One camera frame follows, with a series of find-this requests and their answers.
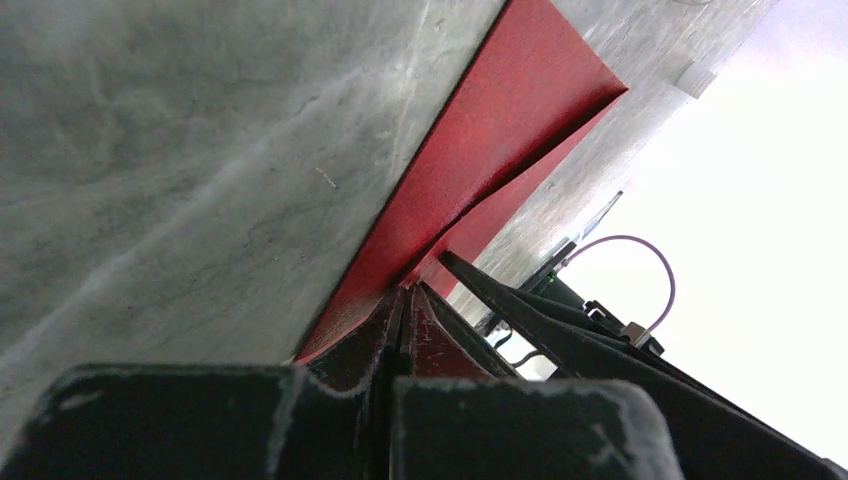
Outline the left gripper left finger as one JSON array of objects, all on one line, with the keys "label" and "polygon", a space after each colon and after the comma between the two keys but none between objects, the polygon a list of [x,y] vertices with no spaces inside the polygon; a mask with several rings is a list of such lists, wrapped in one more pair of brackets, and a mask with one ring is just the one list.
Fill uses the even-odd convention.
[{"label": "left gripper left finger", "polygon": [[5,479],[385,479],[406,292],[312,361],[85,364],[39,397]]}]

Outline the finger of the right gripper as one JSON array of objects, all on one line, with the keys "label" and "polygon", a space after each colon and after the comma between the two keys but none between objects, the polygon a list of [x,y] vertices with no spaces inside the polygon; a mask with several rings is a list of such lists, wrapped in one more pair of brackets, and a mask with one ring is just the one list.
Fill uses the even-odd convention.
[{"label": "finger of the right gripper", "polygon": [[452,252],[440,263],[568,378],[622,380],[664,415],[691,479],[844,479],[821,458],[660,357],[604,332],[587,314],[508,287]]}]

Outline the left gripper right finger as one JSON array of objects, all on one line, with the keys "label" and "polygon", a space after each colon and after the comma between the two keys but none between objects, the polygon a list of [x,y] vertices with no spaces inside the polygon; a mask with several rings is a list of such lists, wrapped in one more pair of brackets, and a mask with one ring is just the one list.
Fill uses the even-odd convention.
[{"label": "left gripper right finger", "polygon": [[680,479],[665,419],[618,380],[421,375],[400,355],[392,382],[393,479]]}]

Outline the red envelope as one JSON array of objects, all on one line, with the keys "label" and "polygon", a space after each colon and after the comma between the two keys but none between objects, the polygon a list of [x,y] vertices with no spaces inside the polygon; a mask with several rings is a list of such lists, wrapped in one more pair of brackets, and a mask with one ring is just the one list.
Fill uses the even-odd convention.
[{"label": "red envelope", "polygon": [[478,257],[626,90],[552,2],[507,2],[295,360],[332,347],[396,286],[449,293],[439,255]]}]

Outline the white glue cap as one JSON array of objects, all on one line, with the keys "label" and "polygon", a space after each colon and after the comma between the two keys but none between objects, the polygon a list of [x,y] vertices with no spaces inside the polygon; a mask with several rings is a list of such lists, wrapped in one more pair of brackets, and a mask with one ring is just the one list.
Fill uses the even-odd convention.
[{"label": "white glue cap", "polygon": [[691,61],[680,73],[674,86],[693,99],[700,99],[717,78],[708,65],[700,61]]}]

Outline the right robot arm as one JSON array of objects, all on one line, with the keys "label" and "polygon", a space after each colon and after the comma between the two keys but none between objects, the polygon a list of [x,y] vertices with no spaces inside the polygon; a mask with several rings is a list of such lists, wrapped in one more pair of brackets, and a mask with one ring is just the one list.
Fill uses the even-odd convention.
[{"label": "right robot arm", "polygon": [[484,334],[505,324],[569,380],[620,382],[650,409],[646,433],[664,437],[668,471],[687,479],[844,479],[846,469],[790,440],[662,359],[654,325],[624,324],[559,279],[619,200],[611,200],[519,287],[509,287],[453,252],[440,263],[490,310]]}]

